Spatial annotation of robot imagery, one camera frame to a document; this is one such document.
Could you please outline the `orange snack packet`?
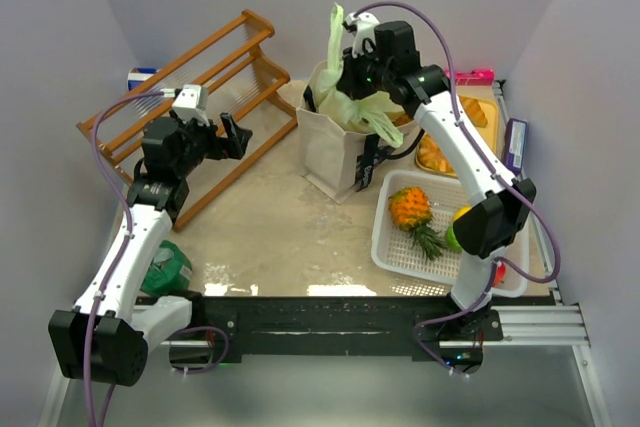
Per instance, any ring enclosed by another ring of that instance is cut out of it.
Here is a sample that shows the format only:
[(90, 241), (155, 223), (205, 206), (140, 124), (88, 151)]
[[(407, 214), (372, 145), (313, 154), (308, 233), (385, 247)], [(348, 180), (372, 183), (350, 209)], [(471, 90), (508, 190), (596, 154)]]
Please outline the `orange snack packet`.
[(414, 121), (408, 114), (403, 113), (402, 115), (396, 116), (391, 120), (392, 124), (395, 127), (402, 127), (407, 124), (411, 124)]

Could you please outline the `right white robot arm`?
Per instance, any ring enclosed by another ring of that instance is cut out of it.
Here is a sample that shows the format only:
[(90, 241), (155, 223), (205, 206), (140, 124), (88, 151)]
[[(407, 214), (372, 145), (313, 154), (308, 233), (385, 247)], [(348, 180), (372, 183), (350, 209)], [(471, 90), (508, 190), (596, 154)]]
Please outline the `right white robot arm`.
[(450, 296), (461, 313), (474, 312), (488, 303), (494, 265), (525, 226), (536, 188), (488, 147), (445, 71), (422, 64), (407, 22), (381, 23), (364, 13), (349, 15), (343, 26), (354, 40), (343, 52), (338, 90), (356, 100), (387, 93), (435, 140), (467, 195), (471, 209), (453, 224), (463, 253)]

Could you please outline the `light green plastic bag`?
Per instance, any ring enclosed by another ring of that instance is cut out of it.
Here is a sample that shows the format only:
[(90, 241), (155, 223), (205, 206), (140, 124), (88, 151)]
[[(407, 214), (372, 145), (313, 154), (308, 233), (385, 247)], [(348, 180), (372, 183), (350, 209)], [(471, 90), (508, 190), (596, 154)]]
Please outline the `light green plastic bag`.
[(352, 100), (337, 88), (345, 73), (342, 60), (344, 9), (335, 3), (330, 14), (327, 60), (319, 65), (309, 80), (316, 110), (329, 117), (344, 131), (377, 134), (388, 145), (399, 148), (404, 134), (394, 124), (402, 116), (385, 92), (377, 92), (362, 100)]

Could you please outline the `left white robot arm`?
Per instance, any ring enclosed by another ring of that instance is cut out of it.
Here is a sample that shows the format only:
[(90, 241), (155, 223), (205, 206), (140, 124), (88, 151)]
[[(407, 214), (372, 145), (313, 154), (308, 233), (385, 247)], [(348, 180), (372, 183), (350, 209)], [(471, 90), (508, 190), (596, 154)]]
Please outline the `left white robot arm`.
[(142, 313), (134, 307), (152, 260), (185, 203), (188, 175), (205, 160), (241, 159), (252, 132), (233, 117), (214, 124), (177, 115), (149, 122), (128, 189), (124, 218), (90, 286), (48, 332), (64, 377), (132, 386), (149, 354), (172, 335), (208, 325), (201, 295), (178, 288)]

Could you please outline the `beige canvas tote bag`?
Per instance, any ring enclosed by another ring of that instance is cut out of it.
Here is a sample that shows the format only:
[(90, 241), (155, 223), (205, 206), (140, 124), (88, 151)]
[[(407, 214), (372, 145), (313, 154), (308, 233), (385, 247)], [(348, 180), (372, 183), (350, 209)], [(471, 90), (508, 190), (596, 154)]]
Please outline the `beige canvas tote bag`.
[[(325, 62), (318, 64), (312, 75), (318, 66), (324, 66)], [(302, 176), (329, 198), (341, 204), (352, 193), (367, 187), (371, 182), (377, 163), (376, 151), (402, 149), (417, 129), (417, 125), (413, 121), (411, 124), (398, 127), (404, 134), (403, 144), (399, 148), (391, 147), (374, 133), (344, 131), (329, 117), (317, 112), (309, 80), (296, 112), (300, 130), (299, 156)]]

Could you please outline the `yellow banana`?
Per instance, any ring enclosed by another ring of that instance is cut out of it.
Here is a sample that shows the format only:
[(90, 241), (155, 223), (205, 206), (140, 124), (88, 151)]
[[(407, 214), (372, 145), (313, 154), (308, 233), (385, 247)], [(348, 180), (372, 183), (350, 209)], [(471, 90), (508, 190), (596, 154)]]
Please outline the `yellow banana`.
[(465, 206), (462, 207), (461, 209), (459, 209), (453, 216), (451, 221), (455, 222), (456, 220), (458, 220), (459, 218), (461, 218), (464, 214), (466, 214), (467, 212), (469, 212), (471, 210), (470, 206)]

